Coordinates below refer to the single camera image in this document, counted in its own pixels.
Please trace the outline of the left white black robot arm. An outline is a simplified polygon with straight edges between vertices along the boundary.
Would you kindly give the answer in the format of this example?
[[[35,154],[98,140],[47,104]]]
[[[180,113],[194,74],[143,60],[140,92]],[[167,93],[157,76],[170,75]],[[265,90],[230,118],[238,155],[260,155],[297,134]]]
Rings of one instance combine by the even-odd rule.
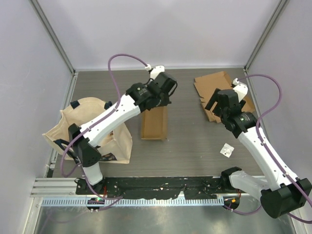
[[[98,195],[104,188],[100,163],[130,162],[132,138],[125,122],[144,111],[164,107],[177,88],[177,80],[164,71],[150,76],[147,83],[135,83],[117,103],[85,124],[71,124],[69,144],[74,159],[82,168],[82,187]]]

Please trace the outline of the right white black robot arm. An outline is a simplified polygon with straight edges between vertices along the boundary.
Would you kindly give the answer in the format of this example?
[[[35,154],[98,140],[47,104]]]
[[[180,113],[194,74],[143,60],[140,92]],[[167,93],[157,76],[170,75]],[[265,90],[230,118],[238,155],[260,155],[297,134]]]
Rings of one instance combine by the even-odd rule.
[[[230,193],[234,189],[244,191],[256,198],[265,212],[272,218],[299,209],[307,202],[312,184],[300,179],[279,157],[272,145],[257,127],[256,117],[242,110],[246,92],[237,88],[215,89],[206,105],[207,110],[220,117],[225,128],[251,153],[265,180],[248,175],[238,167],[221,173],[220,187]]]

